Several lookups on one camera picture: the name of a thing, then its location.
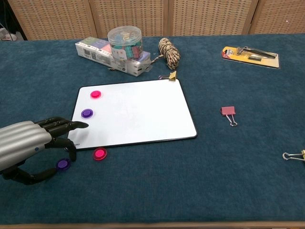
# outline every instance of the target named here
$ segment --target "whiteboard black border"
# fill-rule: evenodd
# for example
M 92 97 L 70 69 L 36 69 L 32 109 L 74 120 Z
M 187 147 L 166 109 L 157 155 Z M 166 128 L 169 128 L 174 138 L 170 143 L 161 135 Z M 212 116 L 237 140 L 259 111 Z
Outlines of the whiteboard black border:
M 134 82 L 123 82 L 123 83 L 140 83 L 140 82 L 149 82 L 149 81 L 159 81 L 159 79 L 158 79 L 158 80 L 143 80 L 143 81 L 134 81 Z M 87 85 L 87 86 L 83 86 L 83 87 L 106 86 L 106 85 L 123 84 L 123 83 L 95 84 L 95 85 Z M 147 143 L 168 142 L 168 141 L 177 141 L 177 140 L 184 140 L 184 139 L 193 139 L 193 138 L 196 138 L 196 137 L 198 136 L 198 131 L 197 131 L 197 128 L 196 128 L 196 125 L 195 125 L 195 122 L 194 122 L 194 119 L 193 119 L 192 112 L 191 112 L 191 110 L 190 110 L 189 104 L 187 103 L 187 100 L 186 100 L 186 98 L 185 98 L 185 94 L 184 94 L 184 91 L 183 91 L 182 84 L 181 84 L 181 81 L 180 81 L 180 80 L 179 80 L 179 83 L 180 83 L 180 87 L 181 87 L 181 90 L 182 90 L 182 93 L 183 93 L 183 96 L 184 96 L 184 99 L 185 99 L 185 102 L 186 102 L 186 106 L 187 106 L 187 108 L 189 109 L 189 112 L 190 112 L 190 115 L 191 115 L 191 119 L 192 119 L 192 122 L 193 122 L 194 127 L 195 127 L 195 131 L 196 131 L 196 135 L 195 135 L 195 136 L 192 136 L 192 137 L 181 137 L 181 138 L 171 138 L 171 139 L 156 140 L 156 141 L 148 141 L 148 142 L 126 143 L 126 144 L 111 145 L 111 146 L 95 146 L 95 147 L 81 148 L 81 149 L 76 149 L 76 150 L 77 150 L 77 151 L 82 151 L 82 150 L 88 150 L 88 149 L 96 149 L 96 148 L 98 148 L 98 147 L 110 148 L 110 147 L 120 147 L 120 146 L 134 146 L 134 145 L 142 145 L 142 144 L 147 144 Z M 80 94 L 80 90 L 81 90 L 81 88 L 83 88 L 83 87 L 80 87 L 80 88 L 78 89 L 77 96 L 76 96 L 76 100 L 75 100 L 75 103 L 74 103 L 73 113 L 72 113 L 72 116 L 71 116 L 71 120 L 73 119 L 73 115 L 74 115 L 74 111 L 75 111 L 77 99 L 78 99 L 78 96 L 79 96 L 79 94 Z

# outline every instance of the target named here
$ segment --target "ball of twine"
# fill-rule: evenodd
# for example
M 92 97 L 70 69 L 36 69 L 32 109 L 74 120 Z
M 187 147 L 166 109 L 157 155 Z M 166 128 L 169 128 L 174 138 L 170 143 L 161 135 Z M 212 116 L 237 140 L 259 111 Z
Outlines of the ball of twine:
M 154 63 L 160 57 L 167 60 L 170 69 L 175 70 L 179 65 L 180 53 L 178 49 L 167 38 L 162 38 L 159 42 L 160 56 L 156 57 L 151 63 Z

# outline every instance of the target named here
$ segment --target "round magnet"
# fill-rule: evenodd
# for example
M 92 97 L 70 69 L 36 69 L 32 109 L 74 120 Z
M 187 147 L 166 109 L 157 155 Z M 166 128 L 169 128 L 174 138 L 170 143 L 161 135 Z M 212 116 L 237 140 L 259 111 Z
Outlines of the round magnet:
M 91 94 L 90 94 L 91 98 L 93 98 L 93 99 L 100 98 L 101 95 L 102 95 L 102 94 L 101 94 L 100 91 L 93 91 L 93 92 L 91 92 Z
M 56 163 L 57 170 L 66 170 L 70 167 L 71 161 L 68 158 L 62 158 Z
M 81 116 L 84 118 L 90 118 L 93 115 L 93 110 L 85 109 L 81 112 Z
M 107 150 L 103 147 L 96 148 L 92 156 L 94 160 L 101 161 L 107 156 Z

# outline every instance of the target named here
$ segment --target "cardboard box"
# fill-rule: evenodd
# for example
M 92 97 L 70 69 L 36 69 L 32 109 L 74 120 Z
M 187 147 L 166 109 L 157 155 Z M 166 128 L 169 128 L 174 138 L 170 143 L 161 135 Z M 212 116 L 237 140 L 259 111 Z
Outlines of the cardboard box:
M 151 63 L 151 54 L 145 51 L 136 60 L 118 61 L 112 57 L 109 42 L 94 37 L 77 42 L 75 46 L 79 56 L 134 76 L 139 76 Z

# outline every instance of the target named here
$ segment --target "whiteboard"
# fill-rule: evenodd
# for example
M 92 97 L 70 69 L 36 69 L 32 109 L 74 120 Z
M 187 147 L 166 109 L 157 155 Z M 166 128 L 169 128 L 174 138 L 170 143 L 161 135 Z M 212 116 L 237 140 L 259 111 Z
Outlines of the whiteboard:
M 101 97 L 91 98 L 93 91 L 100 91 Z M 93 115 L 82 117 L 84 109 L 92 109 Z M 197 136 L 179 80 L 82 87 L 72 120 L 89 124 L 69 132 L 77 149 Z

